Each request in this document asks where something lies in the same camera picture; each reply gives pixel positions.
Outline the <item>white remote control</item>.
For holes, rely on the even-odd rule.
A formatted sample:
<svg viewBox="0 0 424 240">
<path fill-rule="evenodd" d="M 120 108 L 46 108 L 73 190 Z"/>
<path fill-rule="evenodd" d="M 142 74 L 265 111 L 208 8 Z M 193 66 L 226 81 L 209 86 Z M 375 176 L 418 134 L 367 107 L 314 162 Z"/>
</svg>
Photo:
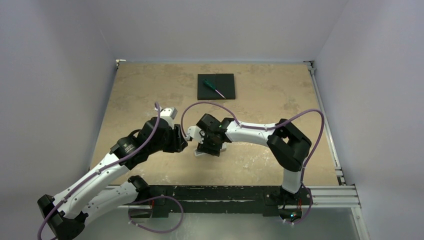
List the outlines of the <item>white remote control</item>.
<svg viewBox="0 0 424 240">
<path fill-rule="evenodd" d="M 227 144 L 206 144 L 206 143 L 199 143 L 197 145 L 197 148 L 194 150 L 194 155 L 196 157 L 202 156 L 202 155 L 211 155 L 219 157 L 221 152 L 224 152 L 227 150 Z"/>
</svg>

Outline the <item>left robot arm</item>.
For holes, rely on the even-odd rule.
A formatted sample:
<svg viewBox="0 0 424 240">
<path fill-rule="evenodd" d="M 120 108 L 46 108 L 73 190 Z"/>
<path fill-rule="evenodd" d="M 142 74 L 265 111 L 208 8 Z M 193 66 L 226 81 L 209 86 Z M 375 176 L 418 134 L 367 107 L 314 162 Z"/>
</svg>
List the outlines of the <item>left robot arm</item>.
<svg viewBox="0 0 424 240">
<path fill-rule="evenodd" d="M 91 222 L 121 205 L 153 206 L 158 200 L 173 197 L 151 190 L 139 175 L 112 190 L 104 189 L 115 179 L 157 153 L 181 153 L 188 145 L 182 126 L 171 116 L 156 116 L 141 129 L 120 138 L 103 159 L 77 182 L 54 196 L 45 194 L 37 200 L 43 217 L 37 238 L 42 238 L 46 226 L 56 240 L 73 240 Z"/>
</svg>

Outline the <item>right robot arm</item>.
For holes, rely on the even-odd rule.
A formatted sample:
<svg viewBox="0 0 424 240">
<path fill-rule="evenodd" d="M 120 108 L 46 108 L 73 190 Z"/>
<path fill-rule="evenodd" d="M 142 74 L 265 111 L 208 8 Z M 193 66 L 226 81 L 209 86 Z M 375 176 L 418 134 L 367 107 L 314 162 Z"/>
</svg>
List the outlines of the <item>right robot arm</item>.
<svg viewBox="0 0 424 240">
<path fill-rule="evenodd" d="M 219 156 L 229 143 L 249 143 L 269 148 L 283 168 L 280 196 L 288 204 L 300 198 L 302 169 L 312 142 L 294 124 L 282 118 L 277 123 L 237 122 L 226 117 L 219 121 L 206 113 L 187 129 L 190 140 L 197 141 L 196 155 Z"/>
</svg>

